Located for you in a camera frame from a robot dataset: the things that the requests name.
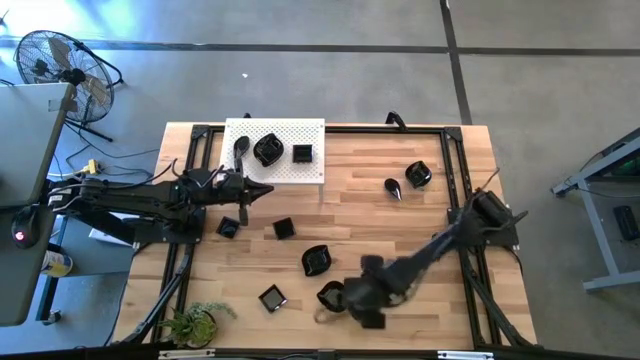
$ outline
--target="yellow plug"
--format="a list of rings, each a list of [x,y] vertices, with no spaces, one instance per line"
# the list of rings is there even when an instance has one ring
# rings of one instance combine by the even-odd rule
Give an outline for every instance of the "yellow plug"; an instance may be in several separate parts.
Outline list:
[[[96,175],[99,172],[98,162],[93,159],[89,160],[89,165],[87,167],[89,168],[89,174],[91,175]]]
[[[78,171],[78,174],[90,174],[90,175],[96,175],[100,172],[100,169],[98,167],[98,162],[91,159],[89,160],[89,164],[85,167],[82,168],[82,170]]]

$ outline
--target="black floor stripe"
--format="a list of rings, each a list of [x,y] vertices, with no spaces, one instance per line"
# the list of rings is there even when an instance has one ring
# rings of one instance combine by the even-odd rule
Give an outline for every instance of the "black floor stripe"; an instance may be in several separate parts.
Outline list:
[[[15,48],[20,37],[3,36],[0,47]],[[189,44],[114,40],[81,40],[94,50],[144,51],[257,51],[257,52],[343,52],[389,54],[447,54],[447,46],[411,45],[290,45],[290,44]],[[593,56],[640,57],[640,49],[598,48],[509,48],[509,47],[456,47],[458,55],[495,56]]]
[[[640,49],[459,47],[460,55],[637,57]]]
[[[0,39],[0,47],[16,47],[19,38]],[[256,52],[319,52],[319,53],[389,53],[446,54],[446,46],[405,45],[288,45],[288,44],[187,44],[136,41],[81,40],[92,50],[145,51],[256,51]]]
[[[449,4],[447,0],[440,0],[440,9],[442,11],[442,22],[444,23],[447,45],[449,46],[449,60],[451,60],[453,86],[456,90],[456,97],[458,99],[460,119],[462,121],[462,125],[472,125],[473,121],[471,120],[471,110],[469,109],[469,100],[467,99],[467,90],[464,87],[462,67],[460,66],[460,56],[458,54],[458,46],[456,44],[456,34],[453,30],[453,21],[451,20],[451,12],[449,11]]]

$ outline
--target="black metal frame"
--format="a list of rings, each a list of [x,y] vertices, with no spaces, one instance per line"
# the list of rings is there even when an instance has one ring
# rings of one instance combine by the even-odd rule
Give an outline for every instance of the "black metal frame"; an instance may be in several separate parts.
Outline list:
[[[193,169],[193,166],[195,164],[196,151],[198,149],[198,144],[202,139],[205,140],[205,143],[204,143],[204,151],[202,154],[201,167],[207,168],[207,169],[209,168],[209,163],[211,161],[211,149],[213,148],[213,137],[216,132],[217,132],[216,127],[214,126],[209,126],[209,125],[193,126],[193,128],[191,129],[191,139],[189,142],[187,159],[184,166],[185,170]],[[171,276],[173,276],[173,269],[175,268],[176,257],[178,254],[178,246],[179,246],[178,244],[169,245],[169,251],[167,252],[167,260],[165,262],[164,272],[162,275],[160,294],[162,294],[162,292],[165,291],[169,283],[169,279],[171,278]],[[188,247],[187,251],[193,254],[195,245],[189,244],[186,246]],[[187,301],[187,288],[189,287],[189,277],[191,275],[191,261],[188,262],[184,272],[185,272],[185,276],[182,282],[180,283],[180,288],[178,289],[178,298],[176,300],[176,311],[179,311],[179,312],[184,311],[185,303]],[[162,308],[160,310],[160,314],[158,315],[156,321],[154,322],[153,329],[151,330],[152,342],[158,342],[162,337],[162,331],[157,326],[157,323],[164,319],[165,313],[166,313],[166,308]]]
[[[451,127],[431,127],[431,126],[421,126],[421,127],[407,127],[404,124],[404,121],[402,120],[402,118],[395,112],[390,112],[389,115],[387,116],[387,119],[385,121],[385,123],[387,125],[390,124],[396,124],[397,127],[392,127],[392,126],[331,126],[328,125],[325,128],[326,133],[329,134],[353,134],[353,133],[361,133],[361,134],[398,134],[401,133],[403,135],[436,135],[439,137],[440,139],[440,146],[441,146],[441,150],[442,150],[442,157],[444,159],[444,164],[445,164],[445,176],[447,179],[447,184],[448,184],[448,193],[449,193],[449,200],[451,203],[451,209],[457,209],[460,207],[460,203],[458,200],[458,190],[456,187],[456,181],[455,181],[455,174],[453,171],[453,163],[451,160],[451,152],[449,149],[449,145],[451,142],[453,142],[455,144],[455,148],[456,148],[456,153],[457,153],[457,158],[458,158],[458,162],[459,162],[459,166],[460,166],[460,173],[461,173],[461,177],[462,177],[462,184],[463,184],[463,188],[464,188],[464,194],[466,199],[468,199],[471,194],[472,194],[472,187],[471,187],[471,178],[469,175],[469,168],[467,165],[467,159],[466,159],[466,155],[464,152],[464,144],[463,144],[463,138],[462,138],[462,131],[461,128],[458,126],[451,126]],[[202,166],[209,166],[209,161],[210,161],[210,156],[211,156],[211,149],[213,147],[213,138],[215,136],[216,133],[223,133],[224,132],[224,125],[194,125],[193,129],[191,131],[191,139],[190,139],[190,143],[189,143],[189,150],[187,153],[187,161],[186,161],[186,165],[185,165],[185,169],[191,169],[193,168],[193,165],[195,163],[195,155],[196,155],[196,149],[198,147],[198,144],[200,142],[201,139],[205,139],[205,151],[203,153],[203,159],[202,159]],[[175,261],[176,261],[176,254],[177,254],[177,248],[178,245],[177,244],[170,244],[169,245],[169,251],[167,253],[167,261],[165,264],[165,269],[164,269],[164,274],[162,277],[162,286],[161,286],[161,292],[166,288],[167,283],[170,279],[170,277],[173,275],[173,268],[175,267]],[[484,248],[483,247],[477,247],[475,249],[475,257],[477,260],[477,265],[478,265],[478,277],[479,277],[479,282],[480,284],[482,284],[482,286],[484,286],[484,288],[486,289],[487,293],[489,294],[489,296],[491,296],[491,284],[489,281],[489,271],[487,269],[487,263],[486,263],[486,258],[484,255]],[[466,250],[466,248],[459,248],[458,249],[458,254],[460,256],[460,261],[461,261],[461,271],[464,270],[464,257],[468,257],[468,252]],[[184,311],[184,305],[185,305],[185,301],[186,301],[186,295],[187,295],[187,289],[189,286],[188,280],[189,280],[189,275],[190,275],[190,271],[191,271],[191,263],[189,263],[187,265],[187,268],[185,269],[186,275],[184,277],[184,280],[182,282],[182,284],[180,285],[180,289],[179,289],[179,293],[178,293],[178,298],[177,298],[177,303],[176,303],[176,310],[177,311]],[[464,284],[464,289],[465,289],[465,297],[466,297],[466,302],[467,302],[467,311],[469,313],[469,326],[470,326],[470,330],[471,330],[471,337],[473,340],[473,345],[474,348],[478,348],[481,345],[486,344],[486,341],[483,338],[482,332],[481,332],[481,328],[480,328],[480,320],[478,318],[478,311],[476,308],[476,301],[475,301],[475,295],[474,295],[474,288],[472,286],[472,284],[468,281],[468,279],[466,277],[463,277],[463,284]],[[491,343],[490,344],[501,344],[500,342],[500,332],[498,330],[498,327],[496,325],[495,319],[491,318],[491,316],[489,317],[489,329],[490,329],[490,333],[491,333]],[[161,312],[160,316],[158,317],[158,321],[162,320],[164,318],[164,310]],[[161,337],[161,331],[157,326],[154,326],[153,330],[152,330],[152,337],[151,337],[151,341],[152,342],[157,342],[160,340]],[[227,353],[227,349],[217,349],[216,354],[220,354],[220,353],[224,353],[224,355],[240,355],[240,354],[244,354],[247,355],[248,354],[252,354],[252,355],[256,355],[256,353],[254,352],[253,349],[248,349],[248,350],[242,350],[239,352],[236,352],[233,349],[228,349],[231,352]],[[291,351],[286,350],[286,349],[281,349],[282,352],[280,352],[279,350],[276,351],[278,353],[290,353]],[[269,353],[273,353],[274,350],[270,349],[267,352]],[[385,356],[389,356],[389,355],[399,355],[399,356],[416,356],[418,354],[421,354],[421,357],[425,356],[425,352],[424,351],[393,351],[393,352],[383,352],[385,354]],[[355,352],[353,352],[354,356],[357,355],[378,355],[380,354],[380,352],[378,351],[373,351],[373,350],[357,350]]]

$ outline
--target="gray desk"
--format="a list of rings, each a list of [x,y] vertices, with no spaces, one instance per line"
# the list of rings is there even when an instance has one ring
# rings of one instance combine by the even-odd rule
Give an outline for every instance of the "gray desk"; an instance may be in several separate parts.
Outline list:
[[[585,281],[588,292],[612,286],[640,283],[640,270],[633,266],[640,258],[636,247],[640,240],[624,241],[613,216],[613,208],[627,205],[640,212],[640,176],[619,176],[613,173],[620,165],[640,157],[640,128],[609,146],[602,159],[585,166],[551,189],[558,197],[580,190],[591,226],[598,240],[609,275]]]
[[[54,215],[40,210],[40,240],[19,249],[11,238],[15,211],[35,202],[44,184],[66,115],[60,105],[71,98],[69,84],[0,88],[0,325],[24,322],[49,243]]]
[[[70,84],[0,87],[0,208],[40,196],[66,111]]]

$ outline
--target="white pegboard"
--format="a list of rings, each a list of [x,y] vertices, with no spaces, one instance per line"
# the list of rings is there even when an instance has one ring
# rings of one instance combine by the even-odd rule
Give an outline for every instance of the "white pegboard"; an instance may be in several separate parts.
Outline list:
[[[220,164],[233,168],[233,144],[241,136],[251,140],[242,157],[244,175],[267,184],[324,184],[324,119],[227,119]],[[253,146],[269,133],[284,145],[284,153],[273,165],[264,167],[253,155]],[[313,162],[293,163],[293,145],[313,145]]]

